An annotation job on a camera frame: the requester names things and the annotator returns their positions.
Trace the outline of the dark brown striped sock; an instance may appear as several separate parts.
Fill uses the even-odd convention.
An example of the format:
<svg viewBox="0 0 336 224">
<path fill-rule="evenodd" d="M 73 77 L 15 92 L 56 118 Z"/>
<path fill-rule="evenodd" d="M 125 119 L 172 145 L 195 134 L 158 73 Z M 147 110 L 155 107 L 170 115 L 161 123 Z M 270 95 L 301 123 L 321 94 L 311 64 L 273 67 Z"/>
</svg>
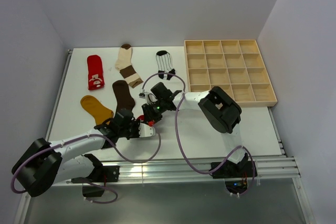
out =
<svg viewBox="0 0 336 224">
<path fill-rule="evenodd" d="M 135 100 L 130 94 L 129 85 L 124 80 L 118 80 L 112 84 L 112 89 L 117 101 L 116 112 L 122 109 L 132 111 Z"/>
</svg>

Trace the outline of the red white striped sock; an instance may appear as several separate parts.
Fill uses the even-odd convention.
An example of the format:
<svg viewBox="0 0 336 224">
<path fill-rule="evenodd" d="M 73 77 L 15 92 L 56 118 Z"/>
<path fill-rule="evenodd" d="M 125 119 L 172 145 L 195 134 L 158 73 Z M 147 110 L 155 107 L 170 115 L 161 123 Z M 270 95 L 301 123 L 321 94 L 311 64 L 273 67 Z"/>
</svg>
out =
<svg viewBox="0 0 336 224">
<path fill-rule="evenodd" d="M 137 119 L 140 120 L 140 121 L 144 121 L 144 115 L 138 116 Z"/>
</svg>

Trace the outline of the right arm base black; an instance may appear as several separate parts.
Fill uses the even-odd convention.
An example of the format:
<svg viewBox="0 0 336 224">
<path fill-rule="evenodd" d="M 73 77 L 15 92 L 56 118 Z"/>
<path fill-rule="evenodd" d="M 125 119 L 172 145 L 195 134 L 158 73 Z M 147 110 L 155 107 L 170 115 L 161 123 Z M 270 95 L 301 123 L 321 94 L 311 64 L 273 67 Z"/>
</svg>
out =
<svg viewBox="0 0 336 224">
<path fill-rule="evenodd" d="M 249 185 L 257 175 L 256 164 L 249 160 L 247 153 L 238 164 L 227 161 L 217 171 L 210 174 L 213 179 L 224 179 L 226 190 L 230 195 L 237 197 L 249 189 Z"/>
</svg>

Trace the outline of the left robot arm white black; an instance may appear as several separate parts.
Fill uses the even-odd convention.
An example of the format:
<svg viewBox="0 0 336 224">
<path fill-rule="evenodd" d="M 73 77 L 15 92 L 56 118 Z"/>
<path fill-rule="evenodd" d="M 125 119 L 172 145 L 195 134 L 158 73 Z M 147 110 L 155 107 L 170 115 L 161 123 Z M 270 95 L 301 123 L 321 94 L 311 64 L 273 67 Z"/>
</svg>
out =
<svg viewBox="0 0 336 224">
<path fill-rule="evenodd" d="M 123 137 L 139 137 L 139 127 L 140 120 L 123 109 L 87 133 L 54 142 L 39 138 L 13 166 L 11 189 L 19 193 L 15 188 L 15 182 L 19 182 L 23 192 L 37 197 L 53 184 L 68 179 L 78 183 L 106 182 L 109 173 L 91 152 L 115 147 Z"/>
</svg>

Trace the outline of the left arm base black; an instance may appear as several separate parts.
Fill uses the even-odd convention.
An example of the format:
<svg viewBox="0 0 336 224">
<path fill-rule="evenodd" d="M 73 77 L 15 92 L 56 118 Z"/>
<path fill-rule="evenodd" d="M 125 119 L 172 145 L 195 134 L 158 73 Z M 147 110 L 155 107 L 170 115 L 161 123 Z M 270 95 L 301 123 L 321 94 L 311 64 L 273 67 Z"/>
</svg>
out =
<svg viewBox="0 0 336 224">
<path fill-rule="evenodd" d="M 73 178 L 71 182 L 73 184 L 83 184 L 82 194 L 86 198 L 97 198 L 103 196 L 107 191 L 115 194 L 115 198 L 118 197 L 118 194 L 111 188 L 103 189 L 106 187 L 109 182 L 118 182 L 119 180 L 119 171 L 120 166 L 100 166 L 94 168 L 92 173 L 86 178 Z M 88 180 L 90 183 L 87 186 L 84 186 L 84 180 Z"/>
</svg>

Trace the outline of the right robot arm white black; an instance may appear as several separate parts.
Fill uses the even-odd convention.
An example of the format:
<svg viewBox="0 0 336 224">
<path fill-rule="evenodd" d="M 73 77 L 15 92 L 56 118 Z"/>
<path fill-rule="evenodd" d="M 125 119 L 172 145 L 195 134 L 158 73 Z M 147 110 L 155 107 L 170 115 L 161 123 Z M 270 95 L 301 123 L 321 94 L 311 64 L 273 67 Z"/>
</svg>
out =
<svg viewBox="0 0 336 224">
<path fill-rule="evenodd" d="M 229 150 L 224 165 L 227 165 L 228 173 L 234 177 L 240 176 L 248 162 L 248 151 L 242 145 L 239 133 L 241 122 L 241 107 L 219 86 L 208 91 L 185 92 L 177 90 L 172 92 L 162 82 L 156 84 L 150 92 L 142 90 L 140 98 L 146 100 L 142 105 L 143 122 L 157 123 L 162 119 L 166 111 L 174 111 L 175 135 L 183 158 L 193 169 L 185 155 L 178 132 L 177 116 L 180 110 L 195 110 L 203 112 L 209 124 L 224 137 L 224 143 Z"/>
</svg>

